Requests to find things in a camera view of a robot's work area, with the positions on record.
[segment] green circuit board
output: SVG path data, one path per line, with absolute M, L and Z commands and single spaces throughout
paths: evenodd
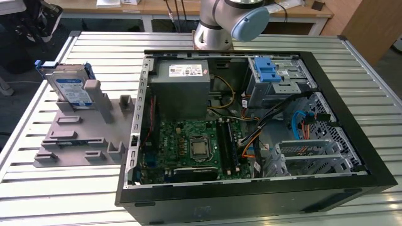
M 240 124 L 231 121 L 235 139 L 243 137 Z M 210 156 L 204 160 L 191 157 L 191 142 L 195 139 L 208 140 Z M 216 167 L 219 180 L 250 178 L 247 161 L 239 165 L 240 171 L 227 175 L 222 171 L 220 152 L 216 135 L 216 121 L 163 121 L 159 132 L 159 151 L 155 156 L 156 165 L 146 168 L 146 184 L 164 183 L 164 170 L 178 167 Z

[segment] motherboard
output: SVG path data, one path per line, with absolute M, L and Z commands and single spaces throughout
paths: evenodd
M 236 120 L 163 121 L 159 149 L 144 153 L 144 183 L 250 178 L 248 163 L 238 158 L 242 137 Z

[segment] desk leg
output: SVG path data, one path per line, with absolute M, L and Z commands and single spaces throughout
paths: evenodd
M 143 15 L 144 32 L 154 32 L 152 30 L 152 15 Z
M 314 23 L 309 35 L 321 35 L 322 29 L 326 26 L 329 18 L 317 18 L 317 22 Z

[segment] open computer tower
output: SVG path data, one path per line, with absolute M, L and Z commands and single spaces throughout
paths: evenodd
M 146 51 L 116 193 L 142 225 L 327 211 L 394 185 L 310 52 Z

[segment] slatted aluminum table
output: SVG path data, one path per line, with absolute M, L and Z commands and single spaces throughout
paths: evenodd
M 329 212 L 232 219 L 191 225 L 401 225 L 402 102 L 345 40 L 337 37 L 262 35 L 234 41 L 236 50 L 311 51 L 399 183 Z M 110 98 L 136 97 L 143 50 L 191 49 L 191 35 L 82 32 L 71 36 L 56 61 L 90 62 Z M 119 165 L 35 168 L 35 154 L 57 106 L 44 81 L 0 154 L 0 225 L 139 225 L 115 206 Z

